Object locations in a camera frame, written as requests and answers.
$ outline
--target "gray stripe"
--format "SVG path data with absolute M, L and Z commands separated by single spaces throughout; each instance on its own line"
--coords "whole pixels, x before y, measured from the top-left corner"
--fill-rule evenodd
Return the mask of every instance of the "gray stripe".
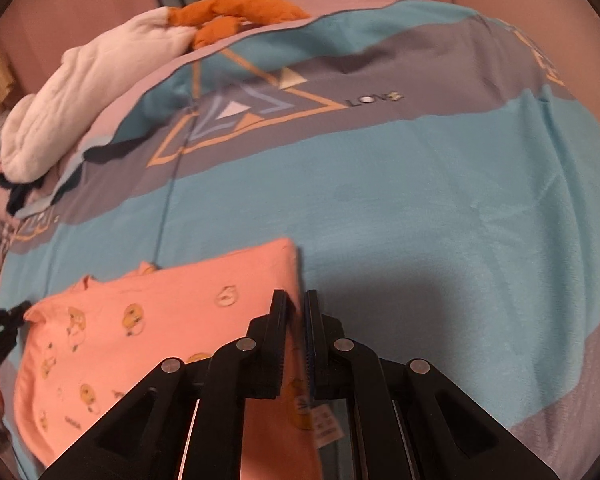
M 577 386 L 512 428 L 561 480 L 579 480 L 600 454 L 600 325 L 587 337 Z
M 502 107 L 507 101 L 529 89 L 538 95 L 548 83 L 528 46 L 513 34 L 480 16 L 473 16 L 453 25 L 422 25 L 396 34 L 362 53 L 342 57 L 321 57 L 291 66 L 307 82 L 296 88 L 328 98 L 342 109 L 272 124 L 253 129 L 225 142 L 195 150 L 174 162 L 146 168 L 167 133 L 182 114 L 170 124 L 159 128 L 141 146 L 120 160 L 90 168 L 77 190 L 69 192 L 56 206 L 63 223 L 77 224 L 112 210 L 132 196 L 158 189 L 173 176 L 199 173 L 218 164 L 244 158 L 263 150 L 292 144 L 322 134 L 365 128 L 397 120 L 413 120 L 426 115 L 480 113 Z M 245 92 L 248 84 L 257 92 Z M 555 95 L 572 99 L 568 91 L 550 83 Z M 384 95 L 399 92 L 403 98 L 376 100 L 372 104 L 356 102 L 359 96 Z M 261 114 L 270 108 L 270 101 L 258 99 L 266 94 L 276 101 L 287 102 L 289 108 L 276 114 L 281 117 L 324 105 L 277 90 L 262 79 L 253 78 L 222 89 L 228 104 L 236 100 L 251 106 L 249 112 Z M 218 92 L 207 94 L 198 103 L 198 122 L 214 124 L 210 113 Z M 349 107 L 347 100 L 357 106 Z M 231 130 L 216 130 L 188 144 L 187 137 L 196 127 L 195 121 L 179 131 L 163 155 L 176 153 L 181 146 L 192 146 L 210 138 L 223 136 Z M 100 148 L 106 153 L 108 147 Z M 31 242 L 14 243 L 11 250 L 23 253 L 50 239 L 55 226 Z

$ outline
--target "blue and gray bedding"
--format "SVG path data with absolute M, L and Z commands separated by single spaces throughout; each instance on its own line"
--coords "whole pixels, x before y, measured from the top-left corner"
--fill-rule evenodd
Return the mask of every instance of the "blue and gray bedding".
M 16 236 L 1 308 L 290 237 L 347 335 L 432 361 L 561 479 L 600 453 L 600 126 L 509 25 L 402 0 L 255 34 L 85 159 Z

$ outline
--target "white triangle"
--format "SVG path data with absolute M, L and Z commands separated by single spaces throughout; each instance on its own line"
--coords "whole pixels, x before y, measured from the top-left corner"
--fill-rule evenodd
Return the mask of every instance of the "white triangle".
M 302 77 L 298 72 L 294 72 L 290 68 L 287 68 L 286 66 L 280 70 L 280 84 L 278 85 L 278 88 L 281 90 L 305 82 L 306 79 L 304 77 Z
M 224 110 L 222 110 L 222 113 L 220 115 L 218 115 L 218 117 L 216 117 L 216 119 L 222 119 L 224 117 L 229 117 L 235 114 L 239 114 L 240 112 L 243 112 L 245 110 L 248 110 L 249 108 L 251 108 L 250 106 L 247 105 L 243 105 L 242 103 L 237 103 L 236 101 L 231 101 Z

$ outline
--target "triangle pattern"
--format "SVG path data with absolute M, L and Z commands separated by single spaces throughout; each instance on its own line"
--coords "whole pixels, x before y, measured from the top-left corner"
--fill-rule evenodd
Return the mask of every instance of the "triangle pattern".
M 240 120 L 238 124 L 235 125 L 234 132 L 240 130 L 246 126 L 250 126 L 251 124 L 255 124 L 262 120 L 262 117 L 252 114 L 250 112 L 245 113 L 244 117 Z
M 286 66 L 280 70 L 280 83 L 278 84 L 278 88 L 281 90 L 305 82 L 306 79 L 304 77 L 302 77 L 298 72 L 294 72 L 290 68 L 287 68 Z
M 236 101 L 231 101 L 225 108 L 222 110 L 222 113 L 216 117 L 216 119 L 222 119 L 224 117 L 230 117 L 235 114 L 239 114 L 245 110 L 251 108 L 250 106 L 243 105 L 242 103 L 238 103 Z

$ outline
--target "silver screw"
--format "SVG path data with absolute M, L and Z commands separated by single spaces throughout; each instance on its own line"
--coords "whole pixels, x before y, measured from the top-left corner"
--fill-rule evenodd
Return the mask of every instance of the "silver screw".
M 248 352 L 256 348 L 256 342 L 250 337 L 243 337 L 235 345 L 238 347 L 238 350 L 242 350 L 243 352 Z
M 429 370 L 431 370 L 431 365 L 429 365 L 429 363 L 427 363 L 424 359 L 414 359 L 411 361 L 409 366 L 411 367 L 411 370 L 417 374 L 426 374 Z
M 336 350 L 340 350 L 341 352 L 349 352 L 353 350 L 353 341 L 351 339 L 336 339 L 333 344 Z
M 165 359 L 162 361 L 162 366 L 160 368 L 162 368 L 163 372 L 173 374 L 174 372 L 180 370 L 180 360 L 174 359 L 173 357 L 170 359 Z

